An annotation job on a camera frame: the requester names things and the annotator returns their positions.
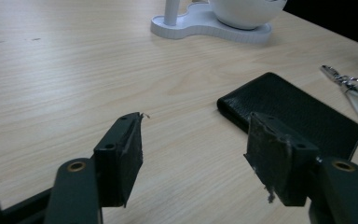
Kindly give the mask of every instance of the white lamp base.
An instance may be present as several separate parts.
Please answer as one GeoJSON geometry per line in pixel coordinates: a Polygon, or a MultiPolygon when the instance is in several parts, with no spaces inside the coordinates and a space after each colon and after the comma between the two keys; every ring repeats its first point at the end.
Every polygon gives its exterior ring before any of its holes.
{"type": "Polygon", "coordinates": [[[164,23],[164,16],[156,16],[151,22],[151,32],[155,35],[182,39],[189,35],[211,35],[241,43],[265,43],[271,34],[271,26],[266,23],[254,30],[240,30],[220,22],[208,3],[193,3],[187,13],[177,16],[175,25],[164,23]]]}

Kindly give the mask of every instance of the wooden table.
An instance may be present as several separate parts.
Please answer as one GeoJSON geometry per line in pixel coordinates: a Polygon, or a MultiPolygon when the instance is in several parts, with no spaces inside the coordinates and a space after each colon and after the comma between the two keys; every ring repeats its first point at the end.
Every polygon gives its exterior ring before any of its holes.
{"type": "Polygon", "coordinates": [[[104,209],[105,223],[309,223],[307,207],[268,203],[242,156],[247,135],[215,102],[270,71],[358,122],[319,70],[358,76],[358,43],[285,12],[266,45],[164,39],[150,32],[164,6],[0,0],[1,206],[50,188],[61,164],[141,111],[145,162],[128,207],[104,209]]]}

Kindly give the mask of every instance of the wallet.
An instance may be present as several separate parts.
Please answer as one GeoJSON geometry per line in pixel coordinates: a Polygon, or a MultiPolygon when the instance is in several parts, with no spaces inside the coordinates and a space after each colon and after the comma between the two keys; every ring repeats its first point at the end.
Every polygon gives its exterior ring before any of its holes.
{"type": "Polygon", "coordinates": [[[273,73],[266,73],[217,101],[220,113],[248,133],[251,112],[271,115],[320,149],[321,157],[351,160],[358,124],[273,73]]]}

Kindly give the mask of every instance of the white stand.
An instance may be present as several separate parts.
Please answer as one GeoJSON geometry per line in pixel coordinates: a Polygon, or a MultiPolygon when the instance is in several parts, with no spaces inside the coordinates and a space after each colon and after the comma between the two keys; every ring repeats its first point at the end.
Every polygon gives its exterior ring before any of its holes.
{"type": "Polygon", "coordinates": [[[220,22],[208,3],[193,3],[187,13],[178,16],[180,0],[167,0],[165,15],[156,16],[151,22],[151,32],[155,35],[182,39],[189,35],[211,35],[241,43],[265,43],[271,34],[271,26],[266,23],[254,30],[240,30],[220,22]]]}

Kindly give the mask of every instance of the white bowl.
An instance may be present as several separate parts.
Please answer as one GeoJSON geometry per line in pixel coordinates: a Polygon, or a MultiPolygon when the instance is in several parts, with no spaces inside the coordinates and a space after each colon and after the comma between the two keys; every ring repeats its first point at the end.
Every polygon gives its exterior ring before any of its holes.
{"type": "Polygon", "coordinates": [[[222,23],[242,30],[253,30],[274,19],[286,0],[209,0],[222,23]]]}

